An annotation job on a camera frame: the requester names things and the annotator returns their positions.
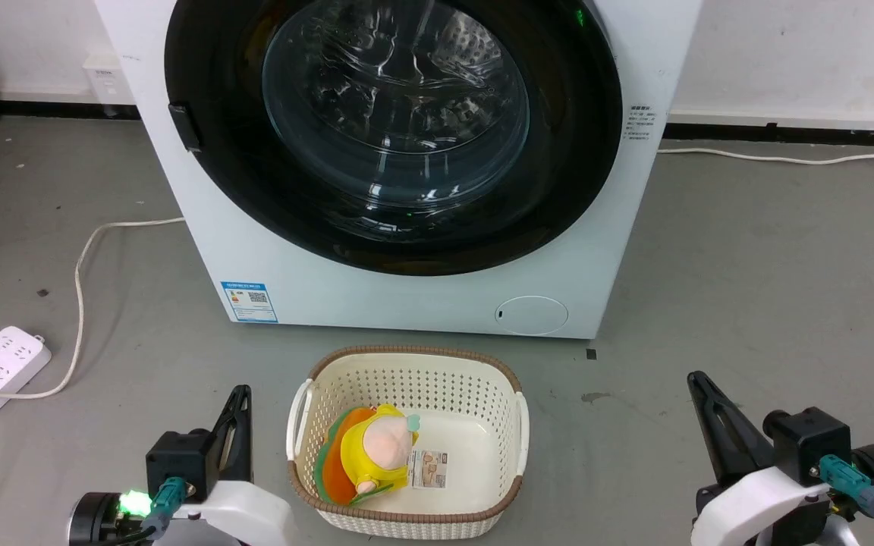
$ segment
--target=washing machine door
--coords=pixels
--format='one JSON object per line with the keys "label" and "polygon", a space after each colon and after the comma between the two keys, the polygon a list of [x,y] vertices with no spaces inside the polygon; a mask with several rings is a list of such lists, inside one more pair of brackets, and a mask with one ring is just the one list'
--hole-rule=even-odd
{"label": "washing machine door", "polygon": [[618,75],[578,0],[178,0],[165,51],[174,123],[223,193],[355,267],[520,258],[616,158]]}

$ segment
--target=washing machine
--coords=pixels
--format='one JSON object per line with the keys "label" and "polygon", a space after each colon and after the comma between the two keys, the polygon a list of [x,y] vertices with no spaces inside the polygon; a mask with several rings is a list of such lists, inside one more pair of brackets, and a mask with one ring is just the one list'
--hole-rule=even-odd
{"label": "washing machine", "polygon": [[586,339],[700,4],[97,0],[232,321]]}

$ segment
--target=white plastic basket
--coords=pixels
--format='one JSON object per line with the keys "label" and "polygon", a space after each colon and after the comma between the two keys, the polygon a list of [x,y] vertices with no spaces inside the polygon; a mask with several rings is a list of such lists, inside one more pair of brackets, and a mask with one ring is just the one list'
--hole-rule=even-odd
{"label": "white plastic basket", "polygon": [[[448,454],[446,488],[406,487],[357,506],[320,500],[313,464],[329,426],[347,409],[389,403],[420,415],[417,450]],[[337,350],[299,387],[285,453],[296,493],[330,524],[395,538],[473,538],[488,532],[521,487],[528,406],[504,363],[465,350]]]}

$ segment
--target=blue and white sticker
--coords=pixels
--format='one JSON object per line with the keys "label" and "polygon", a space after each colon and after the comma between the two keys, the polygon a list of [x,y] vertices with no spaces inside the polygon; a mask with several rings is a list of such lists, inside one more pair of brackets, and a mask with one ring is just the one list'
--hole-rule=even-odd
{"label": "blue and white sticker", "polygon": [[225,297],[239,322],[271,322],[278,324],[268,290],[260,283],[228,283],[222,281]]}

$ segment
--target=green light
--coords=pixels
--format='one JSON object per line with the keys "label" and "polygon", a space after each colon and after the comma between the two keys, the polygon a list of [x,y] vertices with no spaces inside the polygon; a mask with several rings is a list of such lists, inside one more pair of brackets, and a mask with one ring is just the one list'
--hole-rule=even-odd
{"label": "green light", "polygon": [[141,491],[128,491],[121,495],[119,511],[146,518],[150,513],[150,497]]}

